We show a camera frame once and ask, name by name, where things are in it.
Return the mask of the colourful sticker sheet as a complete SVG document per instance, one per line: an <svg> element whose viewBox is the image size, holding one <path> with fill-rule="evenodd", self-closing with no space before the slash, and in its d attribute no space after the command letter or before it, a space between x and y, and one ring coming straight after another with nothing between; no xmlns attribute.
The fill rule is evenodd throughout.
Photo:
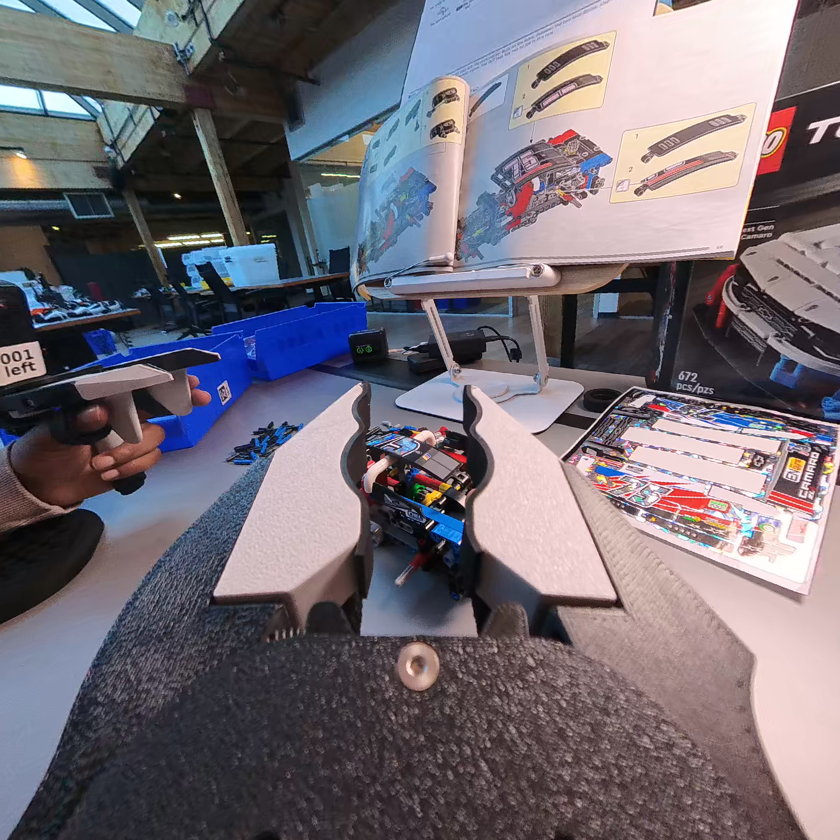
<svg viewBox="0 0 840 840"><path fill-rule="evenodd" d="M563 460L638 530L807 595L838 468L838 426L633 387Z"/></svg>

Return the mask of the lego race car model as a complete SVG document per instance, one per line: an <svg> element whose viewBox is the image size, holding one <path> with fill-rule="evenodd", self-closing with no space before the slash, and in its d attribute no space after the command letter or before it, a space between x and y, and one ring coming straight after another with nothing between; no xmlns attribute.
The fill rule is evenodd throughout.
<svg viewBox="0 0 840 840"><path fill-rule="evenodd" d="M461 567L466 502L474 489L467 444L466 434L445 426L380 423L364 438L366 469L359 487L371 519L384 539L412 554L395 577L397 587L431 572L445 578L454 602L469 595Z"/></svg>

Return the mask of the white plastic storage box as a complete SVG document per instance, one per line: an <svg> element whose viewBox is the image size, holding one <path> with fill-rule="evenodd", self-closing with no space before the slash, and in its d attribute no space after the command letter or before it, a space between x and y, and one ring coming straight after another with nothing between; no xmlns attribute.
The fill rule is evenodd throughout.
<svg viewBox="0 0 840 840"><path fill-rule="evenodd" d="M234 287L257 287L280 280L274 243L221 248L219 256Z"/></svg>

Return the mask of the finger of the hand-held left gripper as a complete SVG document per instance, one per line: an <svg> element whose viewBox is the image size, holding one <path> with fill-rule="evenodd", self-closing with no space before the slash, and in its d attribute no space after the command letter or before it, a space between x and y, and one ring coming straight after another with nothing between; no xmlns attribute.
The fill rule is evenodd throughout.
<svg viewBox="0 0 840 840"><path fill-rule="evenodd" d="M193 392L187 376L175 376L168 382L149 386L149 398L150 418L184 417L193 410Z"/></svg>
<svg viewBox="0 0 840 840"><path fill-rule="evenodd" d="M99 373L76 377L72 384L80 398L96 402L173 381L172 373L156 366L130 364L127 367L111 368Z"/></svg>

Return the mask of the black charger with green lights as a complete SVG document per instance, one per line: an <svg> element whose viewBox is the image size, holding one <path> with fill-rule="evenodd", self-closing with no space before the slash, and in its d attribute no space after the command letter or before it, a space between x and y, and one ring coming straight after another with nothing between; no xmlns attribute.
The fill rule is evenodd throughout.
<svg viewBox="0 0 840 840"><path fill-rule="evenodd" d="M352 364L367 367L389 361L390 347L384 328L365 329L351 332L348 344Z"/></svg>

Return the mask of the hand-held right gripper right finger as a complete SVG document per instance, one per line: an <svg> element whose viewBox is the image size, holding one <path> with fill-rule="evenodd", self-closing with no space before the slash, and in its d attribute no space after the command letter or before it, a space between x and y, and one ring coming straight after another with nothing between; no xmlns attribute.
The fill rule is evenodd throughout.
<svg viewBox="0 0 840 840"><path fill-rule="evenodd" d="M467 396L463 426L474 489L461 567L478 626L504 604L521 607L538 634L555 607L618 606L559 457L484 396Z"/></svg>

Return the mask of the black office chair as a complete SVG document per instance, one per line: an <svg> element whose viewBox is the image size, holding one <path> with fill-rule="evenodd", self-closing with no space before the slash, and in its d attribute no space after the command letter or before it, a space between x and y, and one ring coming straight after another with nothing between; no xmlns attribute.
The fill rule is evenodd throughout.
<svg viewBox="0 0 840 840"><path fill-rule="evenodd" d="M245 318L245 310L241 301L231 291L211 262L202 263L197 266L197 272L207 284L208 289L213 293L219 303L224 322L235 322Z"/></svg>

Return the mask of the black power adapter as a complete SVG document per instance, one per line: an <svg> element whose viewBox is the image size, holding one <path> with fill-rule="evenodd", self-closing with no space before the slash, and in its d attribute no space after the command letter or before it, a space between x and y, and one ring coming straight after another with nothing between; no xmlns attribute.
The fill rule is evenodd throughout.
<svg viewBox="0 0 840 840"><path fill-rule="evenodd" d="M488 345L492 343L500 345L509 362L518 363L522 360L519 342L490 325L448 333L447 342L454 361L461 366L482 360ZM415 375L435 375L446 370L444 356L433 334L426 342L406 346L404 351L408 370Z"/></svg>

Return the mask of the pile of blue black pins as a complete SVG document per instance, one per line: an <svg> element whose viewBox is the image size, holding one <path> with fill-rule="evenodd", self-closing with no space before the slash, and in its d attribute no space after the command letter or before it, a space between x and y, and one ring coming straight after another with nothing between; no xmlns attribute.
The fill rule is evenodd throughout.
<svg viewBox="0 0 840 840"><path fill-rule="evenodd" d="M228 454L225 462L234 466L251 466L261 459L267 459L303 429L303 424L273 422L258 427L248 442L239 444Z"/></svg>

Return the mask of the blue storage bin with tag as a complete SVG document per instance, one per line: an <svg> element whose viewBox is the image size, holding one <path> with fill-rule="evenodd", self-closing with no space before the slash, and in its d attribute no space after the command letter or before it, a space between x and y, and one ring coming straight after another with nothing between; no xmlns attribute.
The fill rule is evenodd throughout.
<svg viewBox="0 0 840 840"><path fill-rule="evenodd" d="M215 352L219 361L192 366L190 375L199 380L199 387L208 392L211 402L205 407L194 408L187 416L162 416L154 423L164 430L162 452L195 447L216 421L242 396L252 382L249 361L242 336L239 333L212 334L197 339L157 343L113 353L99 360L110 368L126 361L146 361L155 355L194 348Z"/></svg>

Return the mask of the lego instruction booklet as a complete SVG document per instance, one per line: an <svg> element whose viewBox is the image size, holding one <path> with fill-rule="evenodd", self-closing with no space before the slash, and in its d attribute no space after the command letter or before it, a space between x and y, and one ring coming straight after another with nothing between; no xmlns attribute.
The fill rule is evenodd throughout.
<svg viewBox="0 0 840 840"><path fill-rule="evenodd" d="M353 285L733 256L798 5L426 2L366 149Z"/></svg>

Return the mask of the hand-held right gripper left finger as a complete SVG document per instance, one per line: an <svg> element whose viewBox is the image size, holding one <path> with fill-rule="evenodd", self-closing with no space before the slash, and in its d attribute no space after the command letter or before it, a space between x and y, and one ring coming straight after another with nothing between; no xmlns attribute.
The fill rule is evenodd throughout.
<svg viewBox="0 0 840 840"><path fill-rule="evenodd" d="M360 481L371 387L360 383L275 452L213 604L279 604L302 629L317 603L361 606L373 572L370 508Z"/></svg>

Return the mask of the cluttered background desk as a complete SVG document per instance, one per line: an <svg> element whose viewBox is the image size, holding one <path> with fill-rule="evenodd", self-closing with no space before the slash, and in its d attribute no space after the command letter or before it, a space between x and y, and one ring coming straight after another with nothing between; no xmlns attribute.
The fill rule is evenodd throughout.
<svg viewBox="0 0 840 840"><path fill-rule="evenodd" d="M131 319L138 313L120 301L94 301L74 287L53 286L31 269L1 273L1 337L6 343L28 340L37 329Z"/></svg>

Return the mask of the plain blue storage bin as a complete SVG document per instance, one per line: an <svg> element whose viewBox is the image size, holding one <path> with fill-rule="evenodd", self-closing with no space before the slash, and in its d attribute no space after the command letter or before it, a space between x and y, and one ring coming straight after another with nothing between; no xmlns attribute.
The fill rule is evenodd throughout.
<svg viewBox="0 0 840 840"><path fill-rule="evenodd" d="M366 329L366 305L340 301L218 324L212 333L239 334L253 378L270 382L347 354L350 334Z"/></svg>

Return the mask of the white book stand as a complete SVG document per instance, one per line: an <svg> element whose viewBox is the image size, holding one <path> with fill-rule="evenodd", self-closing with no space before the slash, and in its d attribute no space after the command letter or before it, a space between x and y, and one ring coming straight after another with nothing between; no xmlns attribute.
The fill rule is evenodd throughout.
<svg viewBox="0 0 840 840"><path fill-rule="evenodd" d="M623 263L556 267L530 263L423 274L407 271L386 280L385 289L394 297L420 300L445 366L444 373L399 395L395 405L404 411L462 423L467 396L484 396L499 404L530 433L546 431L578 400L584 387L550 377L539 298L596 291L618 277L626 266ZM457 292L466 298L526 298L537 354L536 372L502 373L457 362L436 307L436 300L447 292Z"/></svg>

